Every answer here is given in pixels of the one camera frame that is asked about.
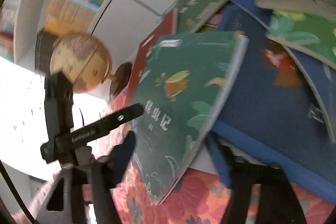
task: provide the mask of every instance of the globe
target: globe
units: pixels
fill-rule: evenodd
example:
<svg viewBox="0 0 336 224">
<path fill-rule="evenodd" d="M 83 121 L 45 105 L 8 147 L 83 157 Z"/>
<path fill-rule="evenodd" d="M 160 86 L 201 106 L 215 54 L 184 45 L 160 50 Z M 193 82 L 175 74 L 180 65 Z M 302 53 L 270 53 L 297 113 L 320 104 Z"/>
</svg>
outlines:
<svg viewBox="0 0 336 224">
<path fill-rule="evenodd" d="M 74 93 L 88 92 L 110 75 L 112 60 L 105 45 L 96 37 L 71 32 L 54 43 L 50 73 L 62 71 L 73 84 Z"/>
</svg>

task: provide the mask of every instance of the green book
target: green book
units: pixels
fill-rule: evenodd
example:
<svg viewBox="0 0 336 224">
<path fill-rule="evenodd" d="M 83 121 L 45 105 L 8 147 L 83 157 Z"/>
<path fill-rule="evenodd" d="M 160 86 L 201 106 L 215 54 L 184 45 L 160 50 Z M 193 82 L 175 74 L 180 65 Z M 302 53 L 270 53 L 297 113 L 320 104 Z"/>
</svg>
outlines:
<svg viewBox="0 0 336 224">
<path fill-rule="evenodd" d="M 248 39 L 241 32 L 162 36 L 151 51 L 130 122 L 134 162 L 152 203 L 173 189 L 216 121 L 238 74 Z"/>
<path fill-rule="evenodd" d="M 275 10 L 268 38 L 336 69 L 336 22 L 317 15 Z"/>
<path fill-rule="evenodd" d="M 178 0 L 177 33 L 197 32 L 227 0 Z"/>
</svg>

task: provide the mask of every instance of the globe stand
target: globe stand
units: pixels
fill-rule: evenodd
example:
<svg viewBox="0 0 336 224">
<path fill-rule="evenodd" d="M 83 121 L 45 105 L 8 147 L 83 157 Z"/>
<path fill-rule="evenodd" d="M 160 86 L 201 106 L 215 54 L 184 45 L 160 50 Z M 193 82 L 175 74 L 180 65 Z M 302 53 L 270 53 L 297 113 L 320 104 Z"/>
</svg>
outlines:
<svg viewBox="0 0 336 224">
<path fill-rule="evenodd" d="M 114 75 L 110 76 L 112 80 L 110 86 L 110 95 L 116 98 L 122 90 L 127 86 L 128 81 L 131 77 L 132 63 L 126 62 L 121 64 Z"/>
</svg>

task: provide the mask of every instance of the dark blue book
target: dark blue book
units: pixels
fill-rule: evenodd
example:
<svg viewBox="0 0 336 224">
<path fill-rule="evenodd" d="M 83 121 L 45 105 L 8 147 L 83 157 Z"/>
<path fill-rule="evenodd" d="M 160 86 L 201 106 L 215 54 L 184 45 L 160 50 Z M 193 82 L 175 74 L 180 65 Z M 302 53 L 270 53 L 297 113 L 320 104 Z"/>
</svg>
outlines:
<svg viewBox="0 0 336 224">
<path fill-rule="evenodd" d="M 239 7 L 225 10 L 218 30 L 240 30 L 250 42 L 212 130 L 264 164 L 278 162 L 292 182 L 336 204 L 336 146 L 295 62 Z"/>
<path fill-rule="evenodd" d="M 273 10 L 260 8 L 255 0 L 230 0 L 245 12 L 254 17 L 264 27 L 268 27 Z"/>
<path fill-rule="evenodd" d="M 331 142 L 336 142 L 336 72 L 303 52 L 287 48 L 319 102 Z"/>
</svg>

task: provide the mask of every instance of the red book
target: red book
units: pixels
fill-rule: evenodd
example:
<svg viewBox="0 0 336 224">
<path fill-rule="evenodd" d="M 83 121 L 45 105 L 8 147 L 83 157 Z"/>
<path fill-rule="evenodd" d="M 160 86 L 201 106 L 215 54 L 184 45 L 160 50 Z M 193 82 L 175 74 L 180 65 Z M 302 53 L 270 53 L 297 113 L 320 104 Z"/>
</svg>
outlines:
<svg viewBox="0 0 336 224">
<path fill-rule="evenodd" d="M 134 94 L 139 85 L 140 78 L 147 65 L 147 57 L 155 46 L 158 38 L 162 35 L 176 34 L 177 10 L 172 9 L 163 21 L 140 43 L 137 56 L 132 69 L 132 74 L 128 83 L 125 107 L 132 103 Z"/>
</svg>

